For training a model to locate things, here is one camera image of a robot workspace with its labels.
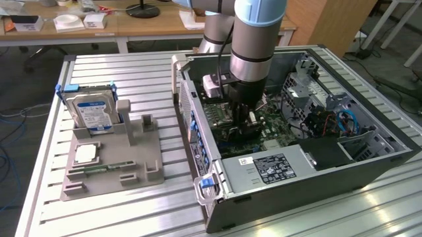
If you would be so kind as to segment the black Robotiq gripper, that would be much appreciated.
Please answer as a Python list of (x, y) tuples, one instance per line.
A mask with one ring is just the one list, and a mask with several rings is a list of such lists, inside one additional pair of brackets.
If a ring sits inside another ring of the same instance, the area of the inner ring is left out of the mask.
[(266, 78), (254, 82), (240, 80), (230, 85), (229, 102), (236, 125), (246, 121), (250, 111), (256, 109), (264, 96), (265, 85)]

